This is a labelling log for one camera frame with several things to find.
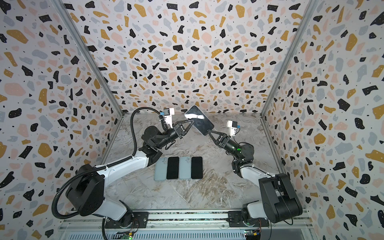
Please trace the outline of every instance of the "pink speckle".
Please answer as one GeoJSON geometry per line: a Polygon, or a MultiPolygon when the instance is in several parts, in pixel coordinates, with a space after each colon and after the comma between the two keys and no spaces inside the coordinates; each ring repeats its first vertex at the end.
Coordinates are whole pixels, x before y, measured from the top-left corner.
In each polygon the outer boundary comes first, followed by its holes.
{"type": "Polygon", "coordinates": [[[112,33],[111,38],[115,40],[115,42],[122,44],[122,37],[120,36],[120,34],[112,33]]]}
{"type": "Polygon", "coordinates": [[[304,122],[304,126],[315,126],[316,123],[312,120],[312,119],[307,119],[305,122],[304,122]]]}
{"type": "Polygon", "coordinates": [[[305,52],[305,61],[308,63],[313,57],[312,49],[309,49],[305,52]]]}
{"type": "Polygon", "coordinates": [[[10,163],[9,166],[12,169],[19,169],[20,168],[20,164],[19,163],[10,163]]]}
{"type": "Polygon", "coordinates": [[[24,164],[22,177],[28,179],[29,181],[33,180],[32,164],[30,162],[24,164]]]}
{"type": "Polygon", "coordinates": [[[209,10],[208,3],[205,3],[205,11],[207,13],[211,13],[211,10],[209,10]]]}
{"type": "Polygon", "coordinates": [[[30,35],[32,38],[35,38],[35,35],[30,30],[28,30],[28,28],[24,27],[24,32],[30,35]]]}
{"type": "Polygon", "coordinates": [[[47,140],[48,139],[48,136],[45,135],[45,134],[39,134],[39,136],[37,137],[37,141],[40,141],[40,140],[47,140]]]}
{"type": "Polygon", "coordinates": [[[355,61],[353,59],[350,59],[348,62],[347,62],[347,65],[348,67],[353,67],[353,65],[355,65],[355,61]]]}
{"type": "Polygon", "coordinates": [[[23,96],[25,94],[25,90],[18,83],[6,83],[4,91],[12,96],[23,96]]]}
{"type": "Polygon", "coordinates": [[[350,155],[349,158],[347,159],[347,163],[352,166],[352,164],[355,162],[355,155],[350,155]]]}
{"type": "Polygon", "coordinates": [[[154,13],[153,13],[152,8],[150,6],[147,8],[147,11],[153,17],[154,13]]]}
{"type": "Polygon", "coordinates": [[[101,2],[101,6],[103,7],[104,11],[107,12],[107,13],[110,13],[111,11],[109,10],[109,8],[104,5],[104,3],[101,2]]]}
{"type": "Polygon", "coordinates": [[[45,68],[45,61],[40,60],[39,63],[38,63],[37,65],[39,65],[40,67],[45,68]]]}
{"type": "Polygon", "coordinates": [[[212,36],[211,36],[211,34],[205,32],[205,33],[203,33],[203,35],[201,35],[201,38],[203,39],[203,41],[204,41],[206,44],[210,44],[210,43],[211,43],[211,40],[212,40],[212,36]]]}
{"type": "Polygon", "coordinates": [[[362,48],[364,47],[365,43],[360,43],[358,44],[358,47],[356,48],[356,52],[355,52],[355,55],[359,55],[362,48]]]}
{"type": "Polygon", "coordinates": [[[28,128],[25,124],[20,124],[17,128],[17,133],[20,134],[23,137],[28,137],[28,128]]]}

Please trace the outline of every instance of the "black smartphone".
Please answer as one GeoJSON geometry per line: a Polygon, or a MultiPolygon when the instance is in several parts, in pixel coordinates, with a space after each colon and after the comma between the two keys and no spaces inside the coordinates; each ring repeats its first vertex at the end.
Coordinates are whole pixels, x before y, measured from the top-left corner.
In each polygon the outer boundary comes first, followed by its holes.
{"type": "Polygon", "coordinates": [[[204,136],[208,134],[208,130],[212,130],[215,127],[196,105],[193,105],[184,116],[188,119],[195,119],[194,127],[204,136]]]}
{"type": "Polygon", "coordinates": [[[191,178],[192,179],[203,178],[203,158],[202,157],[192,157],[191,178]]]}
{"type": "Polygon", "coordinates": [[[179,157],[169,157],[167,165],[167,179],[179,178],[179,157]]]}

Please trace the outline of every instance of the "metal base plate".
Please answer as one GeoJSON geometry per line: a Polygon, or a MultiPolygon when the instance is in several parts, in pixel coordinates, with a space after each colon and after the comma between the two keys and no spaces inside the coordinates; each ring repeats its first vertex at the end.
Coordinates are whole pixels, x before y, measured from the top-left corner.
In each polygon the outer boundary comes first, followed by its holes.
{"type": "MultiPolygon", "coordinates": [[[[128,229],[132,227],[132,230],[137,228],[146,228],[148,222],[149,212],[133,212],[134,226],[129,225],[128,229]]],[[[115,220],[110,219],[109,222],[105,223],[105,229],[116,229],[120,228],[115,220]]]]}
{"type": "MultiPolygon", "coordinates": [[[[246,225],[243,222],[241,211],[228,211],[228,219],[229,219],[229,227],[251,227],[246,225]]],[[[262,227],[269,227],[269,221],[264,218],[255,218],[255,220],[260,220],[262,227]]]]}

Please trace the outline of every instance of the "phone case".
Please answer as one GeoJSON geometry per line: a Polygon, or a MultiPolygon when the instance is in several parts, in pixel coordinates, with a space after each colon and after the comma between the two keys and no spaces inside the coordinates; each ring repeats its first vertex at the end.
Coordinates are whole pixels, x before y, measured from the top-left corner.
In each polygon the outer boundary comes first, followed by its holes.
{"type": "Polygon", "coordinates": [[[191,178],[191,157],[180,157],[179,179],[191,178]]]}
{"type": "Polygon", "coordinates": [[[168,158],[161,157],[155,165],[155,181],[165,181],[167,179],[168,158]]]}

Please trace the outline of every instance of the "terrazzo wallpaper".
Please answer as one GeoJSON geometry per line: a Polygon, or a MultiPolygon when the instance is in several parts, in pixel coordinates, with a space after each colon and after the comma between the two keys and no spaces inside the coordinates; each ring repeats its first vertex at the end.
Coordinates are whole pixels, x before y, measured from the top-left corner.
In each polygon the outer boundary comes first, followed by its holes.
{"type": "Polygon", "coordinates": [[[56,190],[101,160],[118,116],[51,2],[0,8],[0,239],[52,239],[56,190]]]}
{"type": "Polygon", "coordinates": [[[64,0],[124,112],[262,109],[308,0],[64,0]]]}
{"type": "Polygon", "coordinates": [[[383,1],[319,1],[265,118],[319,239],[384,239],[383,24],[383,1]]]}

